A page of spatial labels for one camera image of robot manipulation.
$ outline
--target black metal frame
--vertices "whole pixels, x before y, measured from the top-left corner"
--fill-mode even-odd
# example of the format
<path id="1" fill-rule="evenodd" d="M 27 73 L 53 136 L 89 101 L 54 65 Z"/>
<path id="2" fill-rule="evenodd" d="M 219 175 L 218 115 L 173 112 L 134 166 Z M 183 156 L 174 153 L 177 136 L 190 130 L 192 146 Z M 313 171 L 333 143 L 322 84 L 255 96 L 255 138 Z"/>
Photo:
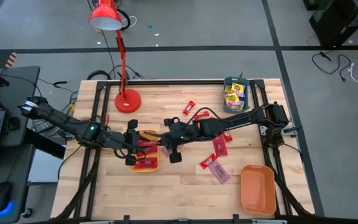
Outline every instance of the black metal frame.
<path id="1" fill-rule="evenodd" d="M 97 82 L 93 110 L 92 110 L 92 118 L 94 118 L 97 115 L 100 94 L 101 94 L 102 90 L 105 89 L 103 107 L 102 107 L 102 113 L 101 113 L 102 123 L 104 123 L 104 119 L 107 114 L 110 88 L 112 86 L 117 86 L 117 85 L 120 85 L 119 80 L 98 81 Z M 223 79 L 219 79 L 219 80 L 129 80 L 127 82 L 127 85 L 223 85 Z M 257 87 L 259 88 L 259 90 L 262 94 L 263 104 L 268 103 L 264 81 L 263 80 L 251 80 L 250 88 L 251 88 L 252 99 L 254 101 L 255 107 L 259 106 L 259 99 L 257 97 Z M 264 141 L 262 140 L 263 136 L 261 134 L 260 134 L 260 137 L 261 137 L 262 148 L 264 151 L 265 163 L 267 164 L 267 160 L 270 159 L 269 158 L 269 147 L 267 145 L 265 145 Z M 91 149 L 86 149 L 86 152 L 84 155 L 79 186 L 83 185 L 84 181 L 85 181 L 85 177 L 86 177 L 86 173 L 87 173 L 88 165 L 89 165 L 89 159 L 90 159 L 90 155 L 91 155 L 90 151 L 91 151 Z M 98 164 L 99 164 L 99 160 L 100 160 L 100 153 L 101 153 L 100 150 L 96 150 L 95 155 L 94 155 L 94 164 L 96 164 L 96 175 L 93 177 L 91 184 L 90 184 L 87 208 L 86 208 L 86 216 L 85 216 L 85 218 L 88 218 L 89 220 L 91 219 L 92 209 L 93 209 L 93 201 L 94 201 L 94 193 L 95 193 L 95 188 L 96 188 L 96 179 L 97 179 L 97 174 L 98 174 L 97 171 L 98 171 Z M 273 156 L 275 158 L 275 163 L 277 166 L 277 173 L 278 173 L 279 177 L 282 179 L 283 183 L 285 184 L 283 167 L 282 167 L 282 163 L 281 163 L 280 154 L 279 154 L 277 148 L 273 149 Z M 283 201 L 284 201 L 284 205 L 285 205 L 285 214 L 291 216 L 292 215 L 291 205 L 290 205 L 289 201 L 287 200 L 287 198 L 284 195 L 282 195 L 282 196 L 283 196 Z M 276 202 L 276 203 L 277 203 L 277 211 L 275 212 L 275 217 L 279 217 L 281 215 L 280 208 L 278 207 L 278 202 Z M 81 213 L 81 203 L 78 203 L 78 205 L 75 208 L 74 218 L 80 218 L 80 213 Z M 243 223 L 243 222 L 249 223 L 251 221 L 250 219 L 240 220 L 237 217 L 232 220 L 231 219 L 230 220 L 192 220 L 191 222 L 192 223 L 233 223 L 234 220 L 238 220 L 239 221 L 238 223 Z M 124 219 L 122 221 L 115 220 L 115 223 L 117 223 L 117 222 L 125 223 L 125 221 L 126 221 L 126 219 Z M 179 222 L 179 220 L 142 220 L 142 222 L 172 223 L 172 222 Z"/>

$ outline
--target orange plate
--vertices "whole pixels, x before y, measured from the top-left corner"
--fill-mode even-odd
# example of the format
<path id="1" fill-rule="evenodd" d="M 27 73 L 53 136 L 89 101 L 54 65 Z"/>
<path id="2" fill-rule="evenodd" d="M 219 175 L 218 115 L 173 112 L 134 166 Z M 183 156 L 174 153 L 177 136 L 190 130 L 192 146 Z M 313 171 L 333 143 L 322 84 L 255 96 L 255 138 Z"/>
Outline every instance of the orange plate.
<path id="1" fill-rule="evenodd" d="M 276 211 L 274 173 L 266 166 L 245 166 L 241 172 L 241 206 L 247 212 L 271 215 Z"/>

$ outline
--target gray floor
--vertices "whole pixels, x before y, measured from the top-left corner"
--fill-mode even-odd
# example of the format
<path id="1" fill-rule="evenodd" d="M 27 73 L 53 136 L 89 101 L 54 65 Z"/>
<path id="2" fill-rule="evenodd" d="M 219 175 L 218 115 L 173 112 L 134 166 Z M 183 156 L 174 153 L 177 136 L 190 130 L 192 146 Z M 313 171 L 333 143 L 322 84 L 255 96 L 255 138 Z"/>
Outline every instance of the gray floor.
<path id="1" fill-rule="evenodd" d="M 122 1 L 122 9 L 139 20 L 124 32 L 126 47 L 273 45 L 260 0 Z M 308 24 L 311 13 L 301 0 L 268 3 L 280 45 L 307 46 L 308 39 L 318 45 Z M 88 24 L 89 13 L 85 0 L 6 0 L 0 10 L 0 49 L 104 48 L 103 36 Z M 115 34 L 106 35 L 110 46 L 116 46 Z M 349 40 L 358 45 L 358 31 Z M 338 73 L 320 72 L 311 62 L 317 53 L 285 51 L 283 56 L 324 212 L 327 217 L 358 218 L 358 84 L 347 72 L 345 83 Z M 329 56 L 336 61 L 338 54 L 351 58 L 358 78 L 358 50 Z M 121 63 L 119 54 L 113 57 L 116 65 Z M 328 70 L 336 66 L 316 60 Z M 281 78 L 274 51 L 128 52 L 127 63 L 146 78 L 224 78 L 241 72 L 246 78 Z M 44 80 L 69 81 L 71 89 L 78 89 L 93 70 L 111 69 L 108 53 L 19 54 L 15 67 L 26 65 L 40 66 Z M 67 92 L 42 82 L 39 87 L 51 105 L 66 105 Z M 28 203 L 37 212 L 33 220 L 20 222 L 48 218 L 53 200 L 46 198 L 53 195 L 52 185 L 30 191 Z"/>

